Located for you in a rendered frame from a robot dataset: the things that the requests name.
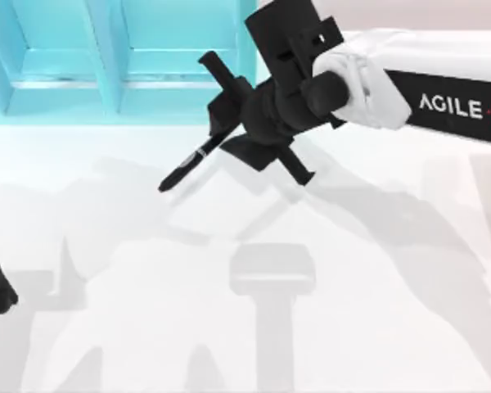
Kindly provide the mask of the black pen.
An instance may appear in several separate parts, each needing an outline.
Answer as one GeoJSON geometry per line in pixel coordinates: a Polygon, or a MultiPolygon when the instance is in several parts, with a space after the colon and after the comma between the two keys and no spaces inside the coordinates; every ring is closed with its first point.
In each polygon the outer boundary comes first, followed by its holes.
{"type": "Polygon", "coordinates": [[[167,192],[176,187],[188,176],[214,149],[227,138],[227,135],[209,137],[201,146],[194,150],[183,160],[169,175],[167,175],[158,187],[159,192],[167,192]]]}

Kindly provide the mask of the light blue rack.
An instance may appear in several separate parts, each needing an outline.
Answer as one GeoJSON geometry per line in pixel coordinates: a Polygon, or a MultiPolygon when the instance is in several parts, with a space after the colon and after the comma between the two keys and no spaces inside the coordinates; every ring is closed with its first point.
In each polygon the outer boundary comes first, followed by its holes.
{"type": "Polygon", "coordinates": [[[0,125],[202,124],[215,51],[255,81],[258,0],[0,0],[0,125]]]}

